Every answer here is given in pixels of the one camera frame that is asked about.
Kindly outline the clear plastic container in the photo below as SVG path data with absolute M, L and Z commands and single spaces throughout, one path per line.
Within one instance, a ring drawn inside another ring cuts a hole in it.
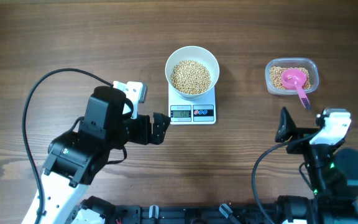
M 310 75 L 310 84 L 311 88 L 304 90 L 305 93 L 311 93 L 315 91 L 319 85 L 319 74 L 318 68 L 316 64 L 308 59 L 308 58 L 299 58 L 299 57 L 292 57 L 292 58 L 276 58 L 270 61 L 265 68 L 265 81 L 267 86 L 267 91 L 273 95 L 296 95 L 295 90 L 280 90 L 275 88 L 270 81 L 270 74 L 269 69 L 271 67 L 278 66 L 278 67 L 303 67 L 309 71 Z

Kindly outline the pink plastic measuring scoop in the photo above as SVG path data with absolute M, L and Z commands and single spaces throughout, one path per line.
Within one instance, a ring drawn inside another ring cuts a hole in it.
M 306 75 L 298 69 L 288 69 L 282 73 L 281 82 L 282 85 L 289 90 L 296 90 L 300 101 L 303 106 L 307 109 L 311 109 L 309 99 L 303 89 L 303 85 L 306 83 Z

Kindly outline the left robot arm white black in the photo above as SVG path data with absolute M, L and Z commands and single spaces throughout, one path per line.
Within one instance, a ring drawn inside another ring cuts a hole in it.
M 125 152 L 125 144 L 163 143 L 170 117 L 154 113 L 132 119 L 134 107 L 126 94 L 113 87 L 99 86 L 88 100 L 86 113 L 74 126 L 55 138 L 37 191 L 24 223 L 65 223 L 84 196 L 95 175 L 107 164 L 113 149 Z

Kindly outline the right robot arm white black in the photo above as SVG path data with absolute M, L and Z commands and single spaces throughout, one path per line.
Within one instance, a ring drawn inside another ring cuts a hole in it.
M 351 124 L 345 109 L 326 108 L 315 128 L 299 128 L 282 108 L 275 142 L 288 154 L 301 154 L 314 197 L 280 196 L 276 223 L 358 223 L 358 151 L 343 148 Z

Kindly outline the white digital kitchen scale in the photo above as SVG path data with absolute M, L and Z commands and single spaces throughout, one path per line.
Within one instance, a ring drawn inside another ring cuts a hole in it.
M 172 125 L 204 125 L 216 122 L 214 88 L 195 99 L 184 99 L 168 87 L 168 112 Z

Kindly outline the soybeans in white bowl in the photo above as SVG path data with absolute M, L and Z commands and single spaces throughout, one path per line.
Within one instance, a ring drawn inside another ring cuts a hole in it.
M 211 75 L 208 69 L 196 60 L 182 60 L 170 75 L 173 87 L 188 95 L 197 95 L 208 90 Z

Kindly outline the white bowl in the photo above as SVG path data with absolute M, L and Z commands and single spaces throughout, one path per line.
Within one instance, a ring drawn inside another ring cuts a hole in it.
M 211 75 L 211 84 L 209 85 L 209 88 L 206 92 L 197 95 L 188 95 L 179 92 L 173 87 L 170 75 L 173 72 L 174 66 L 179 62 L 181 62 L 182 60 L 196 60 L 197 62 L 203 64 L 208 69 Z M 218 82 L 219 75 L 220 75 L 220 67 L 216 57 L 209 50 L 206 50 L 198 46 L 186 46 L 174 51 L 174 53 L 172 53 L 171 56 L 169 56 L 165 64 L 165 76 L 168 85 L 170 87 L 173 87 L 178 95 L 188 100 L 198 98 L 204 95 L 205 93 L 207 93 L 208 91 L 210 91 L 211 89 L 213 89 Z

